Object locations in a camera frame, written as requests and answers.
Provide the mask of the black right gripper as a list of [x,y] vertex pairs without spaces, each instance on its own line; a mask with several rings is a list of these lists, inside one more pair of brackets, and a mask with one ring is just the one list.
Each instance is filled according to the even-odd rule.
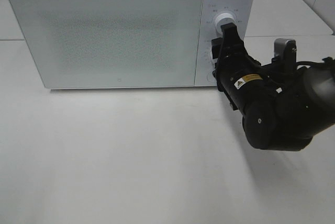
[[213,75],[218,90],[232,93],[252,81],[260,81],[259,66],[247,53],[235,24],[221,25],[222,38],[211,41]]

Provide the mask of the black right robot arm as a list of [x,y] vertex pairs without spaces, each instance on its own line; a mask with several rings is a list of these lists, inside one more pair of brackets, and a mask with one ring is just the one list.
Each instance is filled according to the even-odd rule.
[[296,41],[274,41],[274,56],[263,65],[251,57],[237,26],[220,27],[211,53],[217,88],[242,114],[248,143],[256,149],[299,151],[334,125],[334,59],[297,61]]

